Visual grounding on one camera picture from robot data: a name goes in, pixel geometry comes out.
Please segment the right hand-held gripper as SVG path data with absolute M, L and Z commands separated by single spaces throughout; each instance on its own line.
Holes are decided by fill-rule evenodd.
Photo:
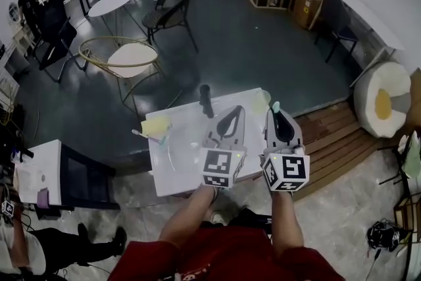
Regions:
M 277 147 L 281 141 L 291 149 L 267 154 L 262 171 L 271 192 L 297 192 L 309 182 L 310 157 L 305 154 L 301 127 L 285 111 L 278 113 L 278 124 L 273 110 L 266 114 L 264 138 L 267 147 Z

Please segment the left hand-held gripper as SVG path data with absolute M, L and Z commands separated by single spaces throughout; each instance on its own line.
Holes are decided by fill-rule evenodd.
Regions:
M 244 146 L 245 109 L 234 105 L 209 120 L 199 152 L 203 185 L 231 188 L 247 156 Z

